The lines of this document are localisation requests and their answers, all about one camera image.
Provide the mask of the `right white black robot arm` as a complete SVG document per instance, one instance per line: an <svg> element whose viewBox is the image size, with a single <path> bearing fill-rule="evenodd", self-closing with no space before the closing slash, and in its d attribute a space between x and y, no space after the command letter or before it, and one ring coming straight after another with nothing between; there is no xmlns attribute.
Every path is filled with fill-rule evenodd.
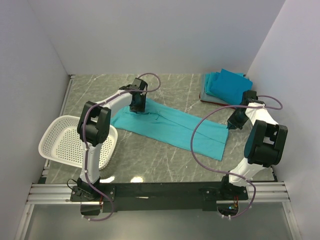
<svg viewBox="0 0 320 240"><path fill-rule="evenodd" d="M243 194L246 180L280 162L288 134L288 128L271 117L256 91L245 91L240 104L246 108L236 108L227 120L227 128L241 130L250 121L252 129L244 147L244 158L222 178L219 193L226 200Z"/></svg>

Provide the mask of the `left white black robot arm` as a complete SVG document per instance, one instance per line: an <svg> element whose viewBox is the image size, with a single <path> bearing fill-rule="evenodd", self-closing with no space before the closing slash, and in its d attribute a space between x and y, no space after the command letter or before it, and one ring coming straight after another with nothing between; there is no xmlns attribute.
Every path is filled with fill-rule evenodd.
<svg viewBox="0 0 320 240"><path fill-rule="evenodd" d="M94 201L100 195L100 152L110 133L111 117L124 107L129 107L134 113L144 112L147 90L148 84L135 78L131 84L120 87L110 97L99 102L85 103L77 126L83 147L82 169L77 187L88 201Z"/></svg>

